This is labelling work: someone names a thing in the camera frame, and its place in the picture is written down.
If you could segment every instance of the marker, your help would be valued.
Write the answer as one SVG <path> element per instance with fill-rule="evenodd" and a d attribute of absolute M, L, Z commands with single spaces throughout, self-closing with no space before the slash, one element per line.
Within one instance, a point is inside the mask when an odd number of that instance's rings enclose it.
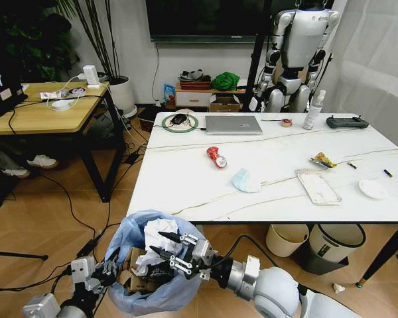
<path fill-rule="evenodd" d="M 391 175 L 391 172 L 387 171 L 386 169 L 384 169 L 384 171 L 390 178 L 392 178 L 393 176 Z"/>
<path fill-rule="evenodd" d="M 348 162 L 348 164 L 353 167 L 354 169 L 356 169 L 357 167 L 355 167 L 351 162 Z"/>

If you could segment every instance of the shoe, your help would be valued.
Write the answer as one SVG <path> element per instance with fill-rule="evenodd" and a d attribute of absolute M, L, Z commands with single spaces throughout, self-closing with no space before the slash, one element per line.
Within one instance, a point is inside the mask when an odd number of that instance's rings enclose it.
<path fill-rule="evenodd" d="M 4 174 L 7 174 L 8 176 L 16 176 L 20 179 L 25 179 L 26 177 L 29 176 L 31 173 L 29 170 L 24 169 L 24 168 L 19 168 L 19 169 L 4 169 L 2 170 Z"/>
<path fill-rule="evenodd" d="M 27 160 L 27 162 L 30 166 L 44 169 L 53 169 L 59 163 L 56 159 L 50 158 L 45 154 L 37 154 L 33 161 Z"/>

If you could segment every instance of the blue face mask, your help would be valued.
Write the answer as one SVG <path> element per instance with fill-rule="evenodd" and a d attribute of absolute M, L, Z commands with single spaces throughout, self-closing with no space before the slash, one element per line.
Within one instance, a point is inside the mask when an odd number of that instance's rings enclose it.
<path fill-rule="evenodd" d="M 243 192 L 252 193 L 261 191 L 261 183 L 259 180 L 251 178 L 249 171 L 243 168 L 232 177 L 232 184 Z"/>

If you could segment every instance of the drawer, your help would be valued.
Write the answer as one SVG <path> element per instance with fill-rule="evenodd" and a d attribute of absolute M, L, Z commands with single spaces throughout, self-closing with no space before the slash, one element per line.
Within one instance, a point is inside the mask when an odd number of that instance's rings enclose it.
<path fill-rule="evenodd" d="M 176 92 L 177 106 L 209 107 L 212 93 Z"/>

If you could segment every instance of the green bag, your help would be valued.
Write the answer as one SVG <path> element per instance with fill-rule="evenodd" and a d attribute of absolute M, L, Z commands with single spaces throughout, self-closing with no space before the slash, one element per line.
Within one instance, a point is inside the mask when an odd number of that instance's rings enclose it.
<path fill-rule="evenodd" d="M 230 72 L 220 74 L 211 82 L 212 88 L 219 91 L 235 91 L 237 90 L 237 83 L 240 77 Z"/>

